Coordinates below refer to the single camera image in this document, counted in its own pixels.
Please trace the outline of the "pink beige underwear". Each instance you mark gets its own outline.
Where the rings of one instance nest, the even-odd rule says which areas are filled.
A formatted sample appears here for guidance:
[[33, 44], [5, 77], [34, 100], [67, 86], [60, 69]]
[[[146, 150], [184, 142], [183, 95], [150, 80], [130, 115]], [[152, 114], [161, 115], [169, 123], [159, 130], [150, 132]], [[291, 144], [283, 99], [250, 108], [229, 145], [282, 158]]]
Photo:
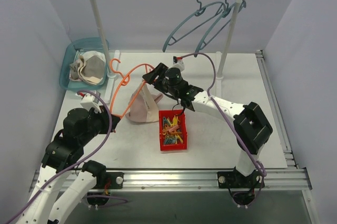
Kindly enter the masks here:
[[130, 98], [129, 112], [126, 113], [125, 117], [137, 124], [157, 122], [159, 120], [158, 103], [162, 98], [162, 93], [153, 95], [146, 83], [140, 84]]

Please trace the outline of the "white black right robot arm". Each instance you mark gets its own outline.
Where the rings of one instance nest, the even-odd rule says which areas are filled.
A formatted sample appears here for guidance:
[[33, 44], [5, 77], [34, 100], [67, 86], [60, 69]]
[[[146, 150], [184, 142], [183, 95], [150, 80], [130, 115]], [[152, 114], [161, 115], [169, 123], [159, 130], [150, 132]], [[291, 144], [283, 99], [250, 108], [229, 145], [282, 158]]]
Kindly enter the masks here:
[[272, 135], [273, 128], [257, 103], [238, 104], [213, 96], [208, 90], [193, 86], [184, 80], [179, 68], [168, 68], [162, 63], [142, 78], [165, 96], [179, 101], [183, 108], [213, 116], [227, 123], [241, 148], [235, 166], [236, 172], [233, 174], [234, 182], [238, 186], [248, 185], [255, 171], [261, 177], [266, 177], [266, 170], [259, 161], [259, 155]]

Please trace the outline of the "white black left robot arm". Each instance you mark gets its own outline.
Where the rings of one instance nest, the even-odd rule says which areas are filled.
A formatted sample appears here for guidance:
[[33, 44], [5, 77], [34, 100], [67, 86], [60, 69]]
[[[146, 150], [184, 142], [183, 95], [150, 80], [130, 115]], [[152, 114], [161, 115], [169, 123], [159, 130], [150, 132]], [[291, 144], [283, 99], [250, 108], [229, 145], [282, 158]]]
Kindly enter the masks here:
[[103, 106], [99, 112], [93, 108], [75, 108], [67, 113], [63, 129], [45, 150], [30, 197], [31, 204], [21, 214], [18, 223], [64, 223], [90, 189], [105, 185], [106, 167], [89, 160], [73, 184], [60, 193], [63, 183], [83, 156], [85, 145], [99, 134], [112, 133], [120, 120]]

